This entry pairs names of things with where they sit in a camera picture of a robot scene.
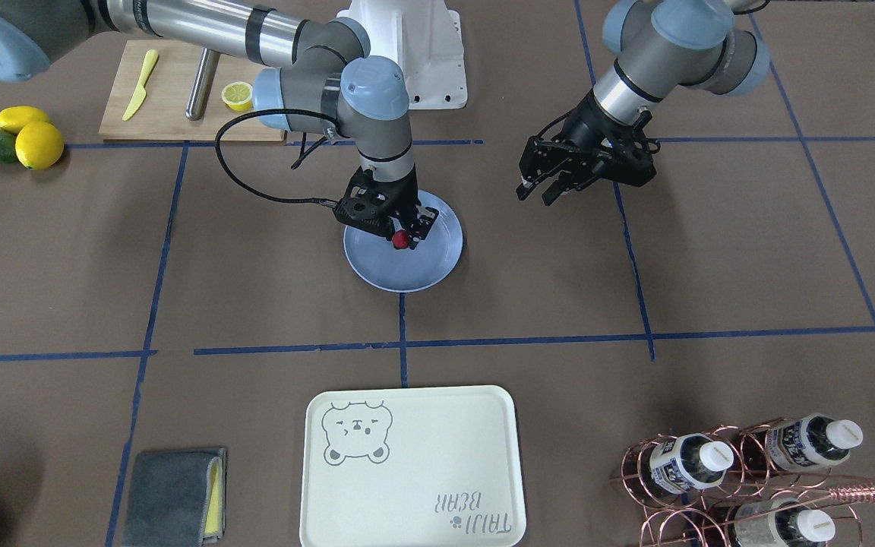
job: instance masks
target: yellow lemon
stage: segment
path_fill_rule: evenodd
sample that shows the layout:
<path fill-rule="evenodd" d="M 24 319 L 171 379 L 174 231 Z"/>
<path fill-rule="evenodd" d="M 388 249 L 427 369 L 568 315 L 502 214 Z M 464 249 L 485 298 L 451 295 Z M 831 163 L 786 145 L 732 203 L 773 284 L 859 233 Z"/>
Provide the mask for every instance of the yellow lemon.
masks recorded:
<path fill-rule="evenodd" d="M 245 82 L 228 84 L 222 90 L 222 101 L 236 112 L 252 108 L 252 84 Z"/>
<path fill-rule="evenodd" d="M 28 122 L 15 138 L 15 156 L 28 169 L 45 169 L 63 155 L 63 135 L 48 122 Z"/>
<path fill-rule="evenodd" d="M 10 134 L 18 135 L 28 122 L 49 124 L 49 115 L 35 106 L 11 106 L 0 112 L 0 129 Z"/>

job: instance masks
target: round plate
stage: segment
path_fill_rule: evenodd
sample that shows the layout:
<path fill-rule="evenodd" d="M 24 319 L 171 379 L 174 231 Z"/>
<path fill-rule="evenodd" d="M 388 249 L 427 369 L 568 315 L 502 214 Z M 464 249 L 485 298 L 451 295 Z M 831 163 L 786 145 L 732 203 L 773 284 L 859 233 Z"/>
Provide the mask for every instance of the round plate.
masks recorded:
<path fill-rule="evenodd" d="M 388 240 L 350 226 L 343 231 L 346 260 L 358 276 L 378 289 L 399 293 L 424 290 L 447 277 L 461 258 L 465 233 L 457 215 L 426 191 L 418 191 L 417 198 L 424 207 L 440 212 L 428 238 L 418 243 L 417 249 L 396 250 Z"/>

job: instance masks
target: cut lemon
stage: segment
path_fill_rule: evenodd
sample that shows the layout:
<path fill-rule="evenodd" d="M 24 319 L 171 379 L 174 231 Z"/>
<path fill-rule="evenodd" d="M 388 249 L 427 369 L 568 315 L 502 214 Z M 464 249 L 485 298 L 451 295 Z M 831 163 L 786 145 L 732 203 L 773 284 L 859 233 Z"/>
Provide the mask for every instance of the cut lemon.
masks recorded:
<path fill-rule="evenodd" d="M 235 111 L 252 108 L 252 84 L 232 82 L 222 90 L 222 101 Z"/>

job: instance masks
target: bear face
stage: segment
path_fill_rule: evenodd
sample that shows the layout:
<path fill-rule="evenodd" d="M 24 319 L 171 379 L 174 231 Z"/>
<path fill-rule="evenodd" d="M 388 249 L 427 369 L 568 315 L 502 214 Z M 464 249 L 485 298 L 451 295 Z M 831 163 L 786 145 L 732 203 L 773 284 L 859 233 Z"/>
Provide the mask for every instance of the bear face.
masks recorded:
<path fill-rule="evenodd" d="M 340 465 L 347 457 L 367 457 L 372 463 L 383 463 L 390 456 L 387 432 L 392 423 L 393 415 L 383 401 L 375 406 L 347 403 L 343 408 L 333 403 L 323 415 L 326 463 Z"/>

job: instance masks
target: metal handle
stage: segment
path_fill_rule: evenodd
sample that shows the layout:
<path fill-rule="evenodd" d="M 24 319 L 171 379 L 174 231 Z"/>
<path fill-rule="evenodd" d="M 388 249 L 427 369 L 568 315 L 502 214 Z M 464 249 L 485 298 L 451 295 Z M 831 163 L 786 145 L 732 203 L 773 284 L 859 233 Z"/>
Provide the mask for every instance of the metal handle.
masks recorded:
<path fill-rule="evenodd" d="M 204 115 L 204 108 L 208 103 L 208 91 L 211 90 L 215 69 L 218 68 L 218 59 L 221 56 L 222 53 L 214 49 L 201 50 L 201 60 L 197 65 L 197 73 L 194 74 L 194 86 L 191 86 L 191 97 L 188 98 L 188 108 L 185 109 L 185 117 L 192 122 L 201 120 Z"/>

